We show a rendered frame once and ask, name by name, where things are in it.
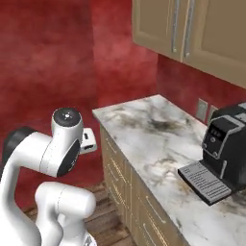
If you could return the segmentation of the black coffee machine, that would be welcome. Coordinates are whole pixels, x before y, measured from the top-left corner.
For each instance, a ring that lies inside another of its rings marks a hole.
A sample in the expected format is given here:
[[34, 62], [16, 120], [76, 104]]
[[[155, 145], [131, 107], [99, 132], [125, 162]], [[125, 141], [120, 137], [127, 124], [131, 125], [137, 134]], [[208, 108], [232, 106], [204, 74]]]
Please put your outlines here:
[[246, 188], [246, 102], [213, 112], [203, 158], [178, 174], [209, 206]]

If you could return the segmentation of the beige drawer front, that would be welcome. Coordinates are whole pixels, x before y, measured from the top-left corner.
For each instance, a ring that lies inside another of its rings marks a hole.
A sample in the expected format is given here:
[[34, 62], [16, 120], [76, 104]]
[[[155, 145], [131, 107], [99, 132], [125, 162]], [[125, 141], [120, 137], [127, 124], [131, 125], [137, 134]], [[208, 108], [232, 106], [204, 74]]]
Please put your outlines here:
[[[166, 211], [162, 208], [158, 200], [154, 197], [150, 189], [147, 187], [145, 182], [140, 178], [134, 169], [131, 170], [131, 185], [132, 185], [132, 206], [133, 201], [138, 199], [142, 205], [147, 209], [148, 214], [154, 220], [155, 224], [158, 226], [161, 235], [168, 243], [168, 246], [189, 246], [185, 241], [182, 234], [179, 232], [178, 228], [171, 221], [170, 217], [167, 215]], [[156, 214], [153, 212], [151, 207], [146, 202], [145, 196], [149, 197], [151, 203], [155, 206], [156, 210], [160, 216], [166, 220], [165, 224], [162, 224], [157, 218]]]
[[168, 246], [168, 243], [161, 235], [158, 226], [155, 224], [154, 220], [148, 214], [147, 209], [142, 205], [142, 203], [138, 199], [135, 199], [133, 201], [132, 213], [135, 218], [136, 228], [138, 230], [139, 246], [154, 246], [143, 229], [143, 223], [146, 224], [147, 230], [154, 239], [157, 246]]
[[107, 185], [114, 185], [118, 195], [127, 211], [131, 209], [131, 168], [121, 152], [114, 153], [104, 149], [102, 151]]
[[[101, 147], [102, 147], [105, 175], [107, 173], [110, 173], [108, 169], [108, 164], [110, 164], [111, 169], [114, 172], [114, 175], [117, 177], [123, 177], [126, 180], [126, 174], [125, 174], [126, 162], [124, 160], [123, 154], [121, 153], [119, 147], [116, 145], [114, 139], [109, 135], [109, 133], [106, 131], [106, 129], [103, 126], [100, 126], [100, 136], [101, 136]], [[116, 154], [111, 150], [110, 146], [106, 142], [106, 138], [110, 140], [114, 149], [117, 151]]]
[[105, 175], [105, 181], [109, 188], [109, 192], [111, 194], [111, 197], [113, 198], [113, 192], [111, 189], [111, 184], [115, 184], [118, 191], [121, 194], [121, 197], [123, 198], [125, 206], [122, 206], [121, 204], [118, 205], [113, 198], [114, 202], [116, 203], [116, 206], [119, 210], [119, 213], [121, 215], [122, 222], [126, 225], [128, 229], [131, 228], [131, 213], [130, 213], [130, 197], [129, 197], [129, 186], [126, 182], [126, 180], [123, 177], [117, 177], [119, 179], [118, 182], [116, 182], [111, 175], [111, 173], [107, 173]]

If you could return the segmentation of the beige upper cupboard door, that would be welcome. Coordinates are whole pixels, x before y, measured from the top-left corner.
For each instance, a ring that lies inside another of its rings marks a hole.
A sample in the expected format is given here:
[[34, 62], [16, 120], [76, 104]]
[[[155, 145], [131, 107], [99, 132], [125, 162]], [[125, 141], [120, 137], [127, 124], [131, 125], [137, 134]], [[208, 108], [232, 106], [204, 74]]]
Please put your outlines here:
[[180, 0], [176, 53], [171, 51], [172, 23], [175, 0], [133, 0], [133, 41], [176, 61], [182, 60], [188, 0]]
[[195, 0], [183, 62], [246, 88], [246, 0]]

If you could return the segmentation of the grey wall outlet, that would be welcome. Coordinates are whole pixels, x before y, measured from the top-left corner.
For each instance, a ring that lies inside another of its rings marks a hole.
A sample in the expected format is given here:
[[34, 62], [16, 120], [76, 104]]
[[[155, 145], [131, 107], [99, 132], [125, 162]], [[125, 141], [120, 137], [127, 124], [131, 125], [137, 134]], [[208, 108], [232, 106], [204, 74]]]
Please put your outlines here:
[[198, 99], [196, 117], [201, 121], [205, 121], [207, 116], [207, 110], [208, 103], [202, 99]]
[[212, 114], [213, 114], [215, 111], [217, 111], [217, 110], [218, 110], [218, 108], [215, 107], [215, 106], [213, 106], [213, 105], [211, 105], [211, 106], [209, 107], [209, 114], [208, 114], [208, 119], [207, 119], [207, 123], [208, 123], [208, 124], [209, 124], [209, 122], [210, 122], [210, 120], [211, 120]]

